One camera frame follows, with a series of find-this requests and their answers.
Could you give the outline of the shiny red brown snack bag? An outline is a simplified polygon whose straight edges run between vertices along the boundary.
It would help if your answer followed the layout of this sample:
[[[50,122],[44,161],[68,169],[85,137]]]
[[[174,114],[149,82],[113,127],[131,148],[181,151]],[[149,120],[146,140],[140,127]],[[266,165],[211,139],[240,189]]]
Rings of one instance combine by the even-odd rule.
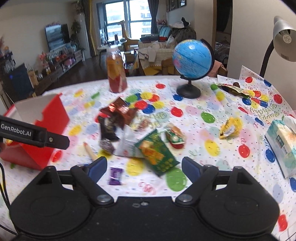
[[[126,125],[130,125],[135,118],[137,111],[138,108],[130,108],[122,98],[118,97],[107,107],[100,109],[95,121],[100,123],[99,118],[110,118],[114,124],[123,130]]]

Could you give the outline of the sausage stick snack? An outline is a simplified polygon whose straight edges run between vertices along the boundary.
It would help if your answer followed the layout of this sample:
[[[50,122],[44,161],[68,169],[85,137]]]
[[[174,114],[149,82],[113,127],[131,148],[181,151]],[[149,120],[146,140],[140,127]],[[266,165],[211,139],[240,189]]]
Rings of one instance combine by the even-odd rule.
[[[86,142],[83,143],[83,146],[84,146],[86,153],[91,158],[91,160],[95,161],[97,159],[97,155],[93,152],[91,147]]]

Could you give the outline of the purple candy packet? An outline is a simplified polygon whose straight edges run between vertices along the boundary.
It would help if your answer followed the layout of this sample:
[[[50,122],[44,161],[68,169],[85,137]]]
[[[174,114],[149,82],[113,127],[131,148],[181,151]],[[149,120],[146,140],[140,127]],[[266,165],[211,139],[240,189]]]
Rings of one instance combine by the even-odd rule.
[[[120,186],[123,175],[123,169],[121,168],[110,168],[110,175],[108,184],[111,186]]]

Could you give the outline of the red white cardboard box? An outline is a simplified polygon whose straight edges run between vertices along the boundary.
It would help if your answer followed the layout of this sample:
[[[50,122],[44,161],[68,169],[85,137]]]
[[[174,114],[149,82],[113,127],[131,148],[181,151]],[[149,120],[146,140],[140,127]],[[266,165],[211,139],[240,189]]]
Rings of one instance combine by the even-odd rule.
[[[18,101],[1,116],[1,151],[4,161],[41,170],[54,149],[65,150],[69,138],[63,132],[69,123],[59,94]]]

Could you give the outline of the dark brown snack packet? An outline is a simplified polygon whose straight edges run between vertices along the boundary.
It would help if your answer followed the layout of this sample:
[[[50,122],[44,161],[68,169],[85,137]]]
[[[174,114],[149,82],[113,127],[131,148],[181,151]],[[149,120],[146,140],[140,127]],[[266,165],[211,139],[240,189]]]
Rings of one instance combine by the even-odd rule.
[[[115,134],[116,126],[112,121],[109,120],[109,118],[99,116],[98,122],[100,125],[100,133],[102,139],[108,139],[111,142],[119,140],[119,137]]]

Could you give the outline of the yellow crumpled snack packet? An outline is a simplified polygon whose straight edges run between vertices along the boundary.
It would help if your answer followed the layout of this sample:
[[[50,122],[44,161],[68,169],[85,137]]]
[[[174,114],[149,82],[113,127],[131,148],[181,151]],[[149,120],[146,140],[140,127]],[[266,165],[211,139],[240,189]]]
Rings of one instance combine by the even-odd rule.
[[[234,138],[237,137],[242,130],[243,123],[240,118],[229,117],[221,126],[219,138]]]

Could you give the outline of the long low TV cabinet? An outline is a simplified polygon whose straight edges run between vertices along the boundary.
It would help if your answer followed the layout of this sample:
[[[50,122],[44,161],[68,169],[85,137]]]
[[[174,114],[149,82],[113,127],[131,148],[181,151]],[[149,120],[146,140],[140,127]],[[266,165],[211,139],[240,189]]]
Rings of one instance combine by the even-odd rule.
[[[34,87],[34,95],[39,96],[43,94],[48,87],[57,82],[64,74],[84,60],[84,53],[82,50],[77,50],[74,53],[69,53],[66,57],[54,63],[50,70],[51,73],[46,74]]]

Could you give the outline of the white clear snack bag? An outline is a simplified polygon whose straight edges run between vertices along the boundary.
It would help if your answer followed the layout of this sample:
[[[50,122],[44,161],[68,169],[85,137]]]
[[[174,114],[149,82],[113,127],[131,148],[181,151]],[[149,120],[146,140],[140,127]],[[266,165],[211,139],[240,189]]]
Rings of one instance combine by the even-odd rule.
[[[143,154],[135,145],[139,143],[147,132],[135,131],[130,126],[125,125],[119,135],[119,142],[115,145],[114,155],[129,158],[144,158]]]

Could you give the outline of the tissue box pack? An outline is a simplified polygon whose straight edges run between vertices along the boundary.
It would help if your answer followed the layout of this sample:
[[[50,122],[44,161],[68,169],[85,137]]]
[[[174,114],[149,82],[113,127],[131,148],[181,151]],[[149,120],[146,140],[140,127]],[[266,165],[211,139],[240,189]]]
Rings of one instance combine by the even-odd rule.
[[[285,179],[295,175],[295,118],[273,120],[265,137],[274,152]]]

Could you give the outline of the orange red tea bottle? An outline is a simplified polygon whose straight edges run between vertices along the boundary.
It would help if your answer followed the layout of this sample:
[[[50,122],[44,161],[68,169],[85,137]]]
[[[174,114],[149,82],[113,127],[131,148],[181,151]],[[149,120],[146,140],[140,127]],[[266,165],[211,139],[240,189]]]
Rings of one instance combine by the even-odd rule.
[[[125,91],[127,89],[127,80],[118,47],[107,49],[106,66],[110,91],[113,93]]]

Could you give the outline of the wooden dining chair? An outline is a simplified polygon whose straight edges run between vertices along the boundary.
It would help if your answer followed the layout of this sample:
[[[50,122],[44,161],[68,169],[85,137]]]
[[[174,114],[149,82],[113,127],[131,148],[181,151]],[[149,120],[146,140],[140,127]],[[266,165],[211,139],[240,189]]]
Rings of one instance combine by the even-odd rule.
[[[162,75],[180,75],[180,73],[176,70],[175,66],[173,65],[172,58],[162,61],[161,73]],[[218,75],[226,77],[228,75],[228,70],[224,67],[224,65],[221,62],[215,60],[214,66],[207,76],[217,77]]]

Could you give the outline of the blue desk globe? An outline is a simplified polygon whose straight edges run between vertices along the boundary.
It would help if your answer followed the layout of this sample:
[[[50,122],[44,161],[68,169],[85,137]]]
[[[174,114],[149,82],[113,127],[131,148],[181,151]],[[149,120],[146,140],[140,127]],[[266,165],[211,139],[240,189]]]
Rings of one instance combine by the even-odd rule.
[[[201,96],[201,90],[192,82],[207,76],[214,66],[214,51],[204,39],[187,39],[178,43],[173,52],[173,65],[180,78],[188,83],[178,86],[177,94],[187,99]]]

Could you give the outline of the round coffee table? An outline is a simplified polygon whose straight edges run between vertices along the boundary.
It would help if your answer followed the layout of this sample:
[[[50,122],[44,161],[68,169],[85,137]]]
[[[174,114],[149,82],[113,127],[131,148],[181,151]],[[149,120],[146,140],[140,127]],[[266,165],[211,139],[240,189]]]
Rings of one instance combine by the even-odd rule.
[[[98,55],[99,55],[99,65],[101,67],[101,61],[102,61],[102,53],[107,52],[108,49],[118,49],[121,50],[124,47],[124,44],[127,42],[126,39],[123,39],[123,41],[115,41],[114,44],[107,44],[102,45],[100,47],[97,47]]]

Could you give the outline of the sofa with white cover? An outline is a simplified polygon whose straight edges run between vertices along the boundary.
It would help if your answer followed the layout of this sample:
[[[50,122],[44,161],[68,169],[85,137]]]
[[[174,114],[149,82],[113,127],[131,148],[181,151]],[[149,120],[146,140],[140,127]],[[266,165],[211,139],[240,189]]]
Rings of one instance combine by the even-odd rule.
[[[174,49],[180,42],[188,39],[196,39],[197,35],[193,28],[186,27],[172,29],[168,39],[164,42],[160,40],[144,43],[138,42],[139,66],[144,75],[158,75],[162,72],[162,61],[171,59]]]

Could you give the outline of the silver desk lamp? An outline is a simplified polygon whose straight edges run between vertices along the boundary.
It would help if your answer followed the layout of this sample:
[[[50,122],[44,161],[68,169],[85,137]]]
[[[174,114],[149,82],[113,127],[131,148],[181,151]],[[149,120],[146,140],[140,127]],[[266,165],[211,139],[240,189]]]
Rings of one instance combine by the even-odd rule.
[[[280,16],[275,16],[273,20],[273,40],[269,44],[264,54],[259,76],[264,77],[273,52],[289,62],[295,62],[296,34],[295,29]]]

